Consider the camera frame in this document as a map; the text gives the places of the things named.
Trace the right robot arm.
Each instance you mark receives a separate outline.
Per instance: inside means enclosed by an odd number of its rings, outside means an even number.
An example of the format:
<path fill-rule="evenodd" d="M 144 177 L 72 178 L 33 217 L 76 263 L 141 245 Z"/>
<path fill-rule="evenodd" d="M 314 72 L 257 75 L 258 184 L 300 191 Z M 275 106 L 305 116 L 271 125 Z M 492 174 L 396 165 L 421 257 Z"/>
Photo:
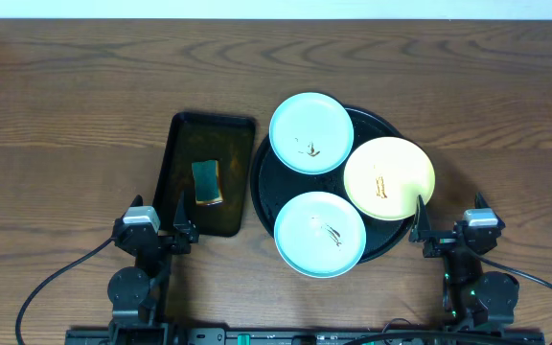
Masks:
<path fill-rule="evenodd" d="M 478 194 L 474 207 L 452 229 L 434 230 L 424 200 L 417 198 L 408 240 L 422 243 L 426 258 L 443 260 L 443 307 L 451 316 L 446 330 L 496 335 L 514 322 L 518 280 L 508 273 L 485 272 L 480 261 L 481 255 L 497 246 L 504 228 L 502 219 Z"/>

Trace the yellow green scrub sponge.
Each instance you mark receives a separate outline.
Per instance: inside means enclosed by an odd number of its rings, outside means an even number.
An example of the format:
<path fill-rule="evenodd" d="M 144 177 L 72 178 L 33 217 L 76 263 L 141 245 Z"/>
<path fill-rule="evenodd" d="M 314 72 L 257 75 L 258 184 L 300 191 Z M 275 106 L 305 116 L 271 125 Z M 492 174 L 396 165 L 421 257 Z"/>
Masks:
<path fill-rule="evenodd" d="M 194 162 L 192 174 L 195 183 L 196 205 L 207 206 L 223 202 L 218 160 Z"/>

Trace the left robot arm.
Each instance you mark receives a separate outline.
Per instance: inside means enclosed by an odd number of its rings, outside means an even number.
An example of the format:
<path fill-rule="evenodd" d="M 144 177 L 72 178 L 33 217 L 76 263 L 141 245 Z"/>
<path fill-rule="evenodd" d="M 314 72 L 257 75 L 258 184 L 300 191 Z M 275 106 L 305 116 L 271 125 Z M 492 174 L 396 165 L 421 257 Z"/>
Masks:
<path fill-rule="evenodd" d="M 160 219 L 153 207 L 143 204 L 140 195 L 114 221 L 111 239 L 135 258 L 135 264 L 117 271 L 108 283 L 107 295 L 113 307 L 109 344 L 188 342 L 188 332 L 165 316 L 172 257 L 190 253 L 191 245 L 198 242 L 183 197 L 177 202 L 172 227 L 172 233 L 160 235 Z"/>

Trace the yellow plate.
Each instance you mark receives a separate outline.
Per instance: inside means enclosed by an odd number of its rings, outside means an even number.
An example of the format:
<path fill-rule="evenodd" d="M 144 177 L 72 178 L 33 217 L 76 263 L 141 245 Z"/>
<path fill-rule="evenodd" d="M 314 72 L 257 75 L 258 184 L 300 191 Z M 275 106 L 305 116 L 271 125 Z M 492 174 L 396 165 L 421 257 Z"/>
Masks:
<path fill-rule="evenodd" d="M 436 177 L 419 146 L 403 138 L 380 137 L 355 149 L 343 181 L 347 197 L 361 213 L 391 221 L 413 216 L 419 198 L 429 202 Z"/>

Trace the light blue plate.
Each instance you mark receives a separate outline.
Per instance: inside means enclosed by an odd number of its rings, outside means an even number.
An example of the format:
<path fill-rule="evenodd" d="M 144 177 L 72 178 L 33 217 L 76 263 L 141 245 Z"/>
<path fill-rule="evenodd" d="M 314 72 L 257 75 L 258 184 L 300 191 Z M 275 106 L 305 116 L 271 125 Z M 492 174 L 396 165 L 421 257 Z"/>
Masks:
<path fill-rule="evenodd" d="M 308 192 L 288 201 L 274 224 L 274 240 L 282 259 L 306 276 L 340 276 L 361 259 L 366 229 L 356 208 L 326 192 Z"/>
<path fill-rule="evenodd" d="M 348 157 L 354 127 L 344 106 L 316 92 L 296 94 L 273 112 L 268 138 L 277 158 L 303 174 L 328 173 Z"/>

